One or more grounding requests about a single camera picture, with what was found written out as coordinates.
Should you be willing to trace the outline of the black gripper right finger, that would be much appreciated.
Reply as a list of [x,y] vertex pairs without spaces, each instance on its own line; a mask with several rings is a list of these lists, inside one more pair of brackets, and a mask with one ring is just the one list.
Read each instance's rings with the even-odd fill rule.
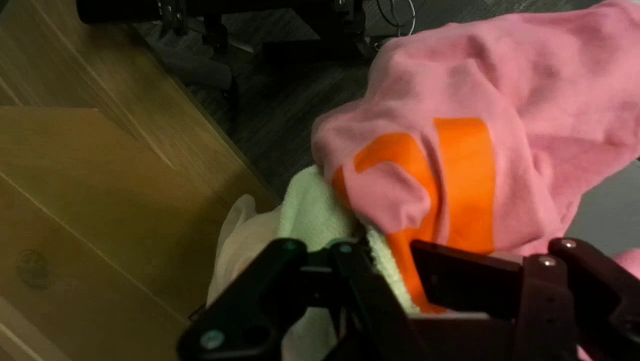
[[640,282],[580,239],[518,263],[411,245],[430,304],[458,313],[418,329],[434,361],[640,361]]

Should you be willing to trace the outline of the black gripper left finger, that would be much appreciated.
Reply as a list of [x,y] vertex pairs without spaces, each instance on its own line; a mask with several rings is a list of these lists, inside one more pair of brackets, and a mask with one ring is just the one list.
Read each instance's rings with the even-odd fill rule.
[[284,361],[284,337],[326,309],[339,342],[302,361],[415,361],[412,326],[365,241],[276,239],[182,333],[180,361]]

